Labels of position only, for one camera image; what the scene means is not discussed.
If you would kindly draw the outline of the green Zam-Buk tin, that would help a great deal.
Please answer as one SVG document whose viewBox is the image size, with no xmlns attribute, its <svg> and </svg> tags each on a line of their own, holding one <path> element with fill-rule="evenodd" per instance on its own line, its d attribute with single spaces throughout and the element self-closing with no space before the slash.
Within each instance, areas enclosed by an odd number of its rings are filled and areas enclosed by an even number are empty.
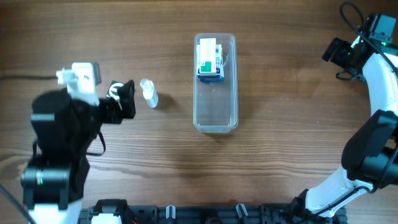
<svg viewBox="0 0 398 224">
<path fill-rule="evenodd" d="M 118 94 L 118 90 L 119 90 L 121 87 L 123 87 L 123 86 L 124 86 L 124 83 L 117 82 L 117 81 L 113 80 L 113 81 L 111 82 L 111 84 L 110 84 L 108 90 L 107 90 L 106 97 L 107 97 L 108 99 L 113 98 L 113 99 L 115 99 L 116 101 L 119 101 L 120 97 L 119 97 L 119 94 Z"/>
</svg>

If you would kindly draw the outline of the white green medicine box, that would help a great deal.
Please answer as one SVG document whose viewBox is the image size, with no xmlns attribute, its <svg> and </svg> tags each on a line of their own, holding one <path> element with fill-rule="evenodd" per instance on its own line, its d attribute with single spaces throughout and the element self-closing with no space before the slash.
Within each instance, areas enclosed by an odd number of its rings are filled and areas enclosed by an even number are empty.
<svg viewBox="0 0 398 224">
<path fill-rule="evenodd" d="M 200 39 L 200 75 L 216 74 L 216 39 Z"/>
</svg>

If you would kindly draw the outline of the white blue Hansaplast box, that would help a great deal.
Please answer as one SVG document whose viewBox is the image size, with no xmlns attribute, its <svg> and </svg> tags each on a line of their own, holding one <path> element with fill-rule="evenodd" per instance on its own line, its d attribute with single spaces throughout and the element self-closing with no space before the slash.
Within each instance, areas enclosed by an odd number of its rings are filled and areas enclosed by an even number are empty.
<svg viewBox="0 0 398 224">
<path fill-rule="evenodd" d="M 224 77 L 224 63 L 223 63 L 223 49 L 221 44 L 216 44 L 216 75 L 205 77 L 204 75 L 200 74 L 200 45 L 197 45 L 196 48 L 197 54 L 197 78 L 221 78 Z"/>
</svg>

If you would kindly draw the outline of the blue yellow VapoDrops box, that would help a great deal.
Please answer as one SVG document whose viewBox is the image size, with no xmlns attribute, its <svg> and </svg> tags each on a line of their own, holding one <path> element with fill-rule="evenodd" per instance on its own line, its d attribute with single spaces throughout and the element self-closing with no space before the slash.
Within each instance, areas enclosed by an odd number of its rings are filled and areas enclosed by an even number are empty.
<svg viewBox="0 0 398 224">
<path fill-rule="evenodd" d="M 217 82 L 223 82 L 224 81 L 224 77 L 221 78 L 200 78 L 200 81 L 203 83 L 217 83 Z"/>
</svg>

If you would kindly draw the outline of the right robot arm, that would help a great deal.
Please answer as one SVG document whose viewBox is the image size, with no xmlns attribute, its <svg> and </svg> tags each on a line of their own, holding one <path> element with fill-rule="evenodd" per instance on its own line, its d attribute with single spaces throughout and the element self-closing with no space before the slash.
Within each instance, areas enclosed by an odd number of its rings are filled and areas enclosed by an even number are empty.
<svg viewBox="0 0 398 224">
<path fill-rule="evenodd" d="M 322 56 L 343 70 L 336 78 L 360 79 L 368 86 L 370 118 L 346 143 L 341 165 L 320 185 L 304 190 L 290 205 L 296 223 L 325 223 L 362 194 L 397 184 L 397 46 L 392 33 L 397 19 L 387 14 L 361 17 L 347 25 L 357 34 L 353 43 L 334 38 Z"/>
</svg>

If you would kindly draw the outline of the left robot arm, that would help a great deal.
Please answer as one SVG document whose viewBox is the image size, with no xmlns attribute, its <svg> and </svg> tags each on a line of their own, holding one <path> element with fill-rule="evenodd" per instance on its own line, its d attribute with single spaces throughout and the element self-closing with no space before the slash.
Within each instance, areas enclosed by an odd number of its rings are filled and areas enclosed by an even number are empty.
<svg viewBox="0 0 398 224">
<path fill-rule="evenodd" d="M 37 138 L 21 175 L 29 223 L 78 223 L 91 142 L 103 138 L 103 124 L 121 124 L 136 113 L 134 82 L 117 93 L 119 101 L 101 98 L 98 105 L 72 98 L 66 88 L 34 100 L 30 120 Z"/>
</svg>

